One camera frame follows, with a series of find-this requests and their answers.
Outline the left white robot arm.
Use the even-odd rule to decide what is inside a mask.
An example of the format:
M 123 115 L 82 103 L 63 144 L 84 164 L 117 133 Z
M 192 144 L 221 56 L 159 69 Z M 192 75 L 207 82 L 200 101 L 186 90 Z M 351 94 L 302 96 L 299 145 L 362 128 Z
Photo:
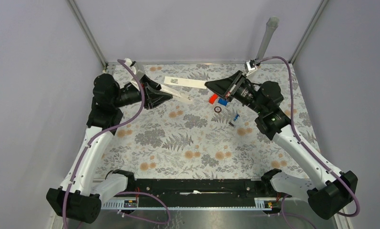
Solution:
M 121 108 L 140 103 L 140 109 L 152 109 L 180 93 L 156 83 L 143 75 L 139 82 L 131 80 L 120 87 L 110 74 L 101 74 L 94 80 L 92 110 L 79 153 L 68 175 L 58 188 L 50 188 L 46 198 L 55 213 L 62 217 L 64 228 L 68 220 L 93 223 L 104 203 L 116 195 L 134 196 L 133 207 L 142 194 L 136 186 L 134 174 L 113 170 L 104 181 L 93 186 L 94 167 L 114 137 L 125 125 Z

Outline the white remote battery cover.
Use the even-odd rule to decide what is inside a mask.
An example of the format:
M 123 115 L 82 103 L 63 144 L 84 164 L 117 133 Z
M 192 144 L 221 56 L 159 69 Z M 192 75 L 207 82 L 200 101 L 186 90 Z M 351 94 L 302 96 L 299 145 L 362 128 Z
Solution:
M 178 78 L 178 77 L 171 77 L 171 76 L 164 77 L 164 84 L 167 84 L 167 85 L 206 89 L 205 83 L 206 81 L 202 81 L 202 80 L 193 80 L 193 79 Z

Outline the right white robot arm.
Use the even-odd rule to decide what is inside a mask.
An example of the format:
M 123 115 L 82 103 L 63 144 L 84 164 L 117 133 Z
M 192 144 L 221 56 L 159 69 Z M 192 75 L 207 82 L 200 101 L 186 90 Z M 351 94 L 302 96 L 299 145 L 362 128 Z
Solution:
M 256 112 L 259 131 L 284 149 L 308 175 L 308 179 L 301 179 L 272 169 L 262 176 L 263 194 L 272 197 L 280 192 L 299 198 L 322 219 L 330 219 L 354 200 L 357 176 L 352 171 L 343 172 L 306 143 L 279 107 L 284 97 L 277 82 L 266 81 L 255 89 L 238 71 L 228 78 L 208 81 L 205 86 L 220 98 L 228 102 L 236 99 Z

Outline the white remote control body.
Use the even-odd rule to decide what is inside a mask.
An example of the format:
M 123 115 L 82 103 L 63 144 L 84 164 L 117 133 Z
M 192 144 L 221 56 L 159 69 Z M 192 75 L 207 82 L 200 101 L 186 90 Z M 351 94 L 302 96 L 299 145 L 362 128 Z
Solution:
M 181 92 L 179 92 L 175 89 L 168 88 L 168 87 L 162 87 L 160 91 L 170 94 L 173 97 L 173 99 L 180 101 L 182 103 L 186 103 L 186 104 L 192 104 L 193 103 L 193 100 L 190 98 L 189 95 L 182 94 Z

